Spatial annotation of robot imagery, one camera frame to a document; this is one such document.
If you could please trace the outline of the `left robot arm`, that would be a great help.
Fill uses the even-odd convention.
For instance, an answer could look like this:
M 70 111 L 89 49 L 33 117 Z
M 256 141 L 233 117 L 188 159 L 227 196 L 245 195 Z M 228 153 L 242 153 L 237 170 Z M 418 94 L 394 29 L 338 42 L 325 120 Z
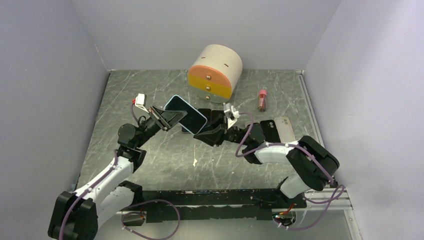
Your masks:
M 127 181 L 143 163 L 146 151 L 141 149 L 160 130 L 177 125 L 187 112 L 147 110 L 148 118 L 133 125 L 123 124 L 118 130 L 118 149 L 111 162 L 85 186 L 74 192 L 63 191 L 56 199 L 47 235 L 55 240 L 93 240 L 98 229 L 116 212 L 142 206 L 142 187 Z

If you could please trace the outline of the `bare black phone removed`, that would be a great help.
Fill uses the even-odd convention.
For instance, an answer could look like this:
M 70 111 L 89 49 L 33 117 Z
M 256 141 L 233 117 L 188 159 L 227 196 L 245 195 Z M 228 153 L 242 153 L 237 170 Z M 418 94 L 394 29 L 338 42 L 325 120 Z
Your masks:
M 198 111 L 206 117 L 208 122 L 212 120 L 212 110 L 210 108 L 199 108 Z

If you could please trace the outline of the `purple bare phone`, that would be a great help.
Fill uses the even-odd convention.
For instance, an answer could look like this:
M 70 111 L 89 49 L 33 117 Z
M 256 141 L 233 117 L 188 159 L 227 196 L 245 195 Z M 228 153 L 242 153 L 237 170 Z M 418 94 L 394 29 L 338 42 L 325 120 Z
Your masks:
M 212 110 L 211 111 L 211 123 L 212 124 L 223 124 L 226 121 L 226 116 L 223 110 Z

